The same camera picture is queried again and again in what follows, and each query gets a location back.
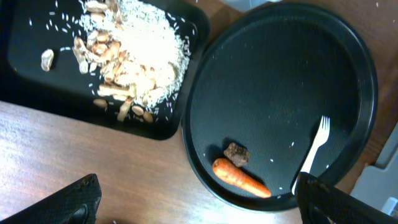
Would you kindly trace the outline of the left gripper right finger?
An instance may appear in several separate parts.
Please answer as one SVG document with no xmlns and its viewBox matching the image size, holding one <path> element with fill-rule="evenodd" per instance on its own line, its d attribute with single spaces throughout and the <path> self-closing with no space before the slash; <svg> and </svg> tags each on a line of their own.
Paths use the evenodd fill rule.
<svg viewBox="0 0 398 224">
<path fill-rule="evenodd" d="M 295 197 L 304 224 L 397 224 L 397 219 L 306 172 L 297 177 Z"/>
</svg>

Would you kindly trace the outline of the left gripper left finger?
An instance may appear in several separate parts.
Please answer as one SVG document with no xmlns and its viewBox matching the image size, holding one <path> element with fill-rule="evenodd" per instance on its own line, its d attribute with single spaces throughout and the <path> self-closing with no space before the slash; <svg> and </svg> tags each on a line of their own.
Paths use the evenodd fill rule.
<svg viewBox="0 0 398 224">
<path fill-rule="evenodd" d="M 97 175 L 88 174 L 43 200 L 1 220 L 1 224 L 94 223 L 101 196 Z"/>
</svg>

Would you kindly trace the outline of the white plastic fork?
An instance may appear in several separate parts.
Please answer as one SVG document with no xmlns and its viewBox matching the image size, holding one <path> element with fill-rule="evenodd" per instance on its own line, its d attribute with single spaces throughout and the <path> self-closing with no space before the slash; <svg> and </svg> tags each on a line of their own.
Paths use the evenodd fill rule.
<svg viewBox="0 0 398 224">
<path fill-rule="evenodd" d="M 304 160 L 304 163 L 299 170 L 299 173 L 301 172 L 306 172 L 308 174 L 310 173 L 312 164 L 314 162 L 319 147 L 324 145 L 328 140 L 328 137 L 330 135 L 330 124 L 331 124 L 330 118 L 327 116 L 322 116 L 320 125 L 318 127 L 318 131 L 312 142 L 311 148 Z"/>
</svg>

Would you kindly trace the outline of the brown food lump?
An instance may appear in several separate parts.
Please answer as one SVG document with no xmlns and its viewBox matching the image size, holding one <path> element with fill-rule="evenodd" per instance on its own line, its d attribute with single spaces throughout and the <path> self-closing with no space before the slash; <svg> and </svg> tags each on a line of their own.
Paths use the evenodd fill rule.
<svg viewBox="0 0 398 224">
<path fill-rule="evenodd" d="M 237 167 L 245 166 L 250 158 L 250 152 L 235 142 L 230 143 L 223 154 Z"/>
</svg>

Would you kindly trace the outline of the orange carrot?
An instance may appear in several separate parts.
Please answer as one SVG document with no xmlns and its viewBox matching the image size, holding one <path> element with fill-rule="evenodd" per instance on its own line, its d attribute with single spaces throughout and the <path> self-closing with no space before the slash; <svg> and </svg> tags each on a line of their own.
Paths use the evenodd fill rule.
<svg viewBox="0 0 398 224">
<path fill-rule="evenodd" d="M 244 173 L 227 159 L 216 159 L 212 168 L 213 173 L 229 185 L 238 187 L 260 198 L 269 198 L 272 195 L 264 184 Z"/>
</svg>

